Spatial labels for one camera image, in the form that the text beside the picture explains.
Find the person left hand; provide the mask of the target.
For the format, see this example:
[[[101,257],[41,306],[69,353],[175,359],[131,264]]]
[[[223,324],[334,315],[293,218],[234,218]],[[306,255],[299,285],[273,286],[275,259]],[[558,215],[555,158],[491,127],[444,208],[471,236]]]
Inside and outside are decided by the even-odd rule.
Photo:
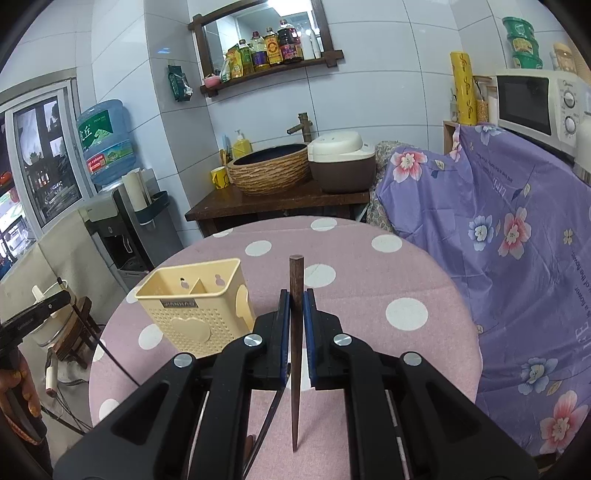
[[[1,410],[22,440],[37,446],[45,439],[40,400],[18,346],[1,349]]]

